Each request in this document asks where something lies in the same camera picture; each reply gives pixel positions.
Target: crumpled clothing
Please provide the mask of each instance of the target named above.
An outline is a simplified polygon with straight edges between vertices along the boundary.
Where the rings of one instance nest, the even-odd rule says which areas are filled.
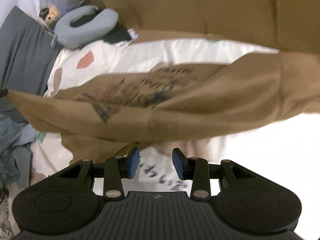
[[[0,187],[17,181],[29,186],[31,151],[29,144],[39,136],[30,124],[17,123],[0,114]]]
[[[2,190],[0,194],[0,240],[9,240],[14,237],[11,224],[9,222],[8,190]]]

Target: metal screw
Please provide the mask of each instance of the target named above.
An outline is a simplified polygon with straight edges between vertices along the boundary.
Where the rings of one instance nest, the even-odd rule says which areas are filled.
[[[193,195],[196,198],[206,198],[207,196],[209,196],[209,193],[205,190],[196,190]]]
[[[119,190],[115,190],[115,189],[108,190],[106,192],[106,196],[110,197],[110,198],[117,198],[117,197],[121,196],[121,192]]]

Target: black fabric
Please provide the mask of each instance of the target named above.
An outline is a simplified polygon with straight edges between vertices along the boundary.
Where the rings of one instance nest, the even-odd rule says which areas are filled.
[[[0,90],[43,96],[63,48],[59,44],[52,48],[52,38],[43,26],[15,6],[0,29]],[[20,113],[3,98],[0,113],[21,122]]]
[[[80,27],[92,21],[99,13],[100,12],[98,11],[96,14],[82,16],[78,20],[72,22],[70,26],[74,28]],[[131,41],[131,36],[129,35],[126,28],[124,28],[121,24],[117,23],[117,25],[113,28],[113,30],[107,33],[103,38],[101,38],[101,40],[108,42],[110,44],[115,44],[121,41]]]

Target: red patch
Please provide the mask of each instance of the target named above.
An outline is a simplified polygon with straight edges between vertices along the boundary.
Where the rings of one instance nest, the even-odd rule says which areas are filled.
[[[78,62],[77,69],[86,68],[94,61],[93,53],[91,50]]]

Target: gray blanket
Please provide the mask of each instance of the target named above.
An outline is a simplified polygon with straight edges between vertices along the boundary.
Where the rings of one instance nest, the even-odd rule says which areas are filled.
[[[52,35],[33,18],[14,7],[0,29],[0,90],[43,96],[62,46],[51,47]],[[0,98],[0,113],[25,122],[11,103]]]

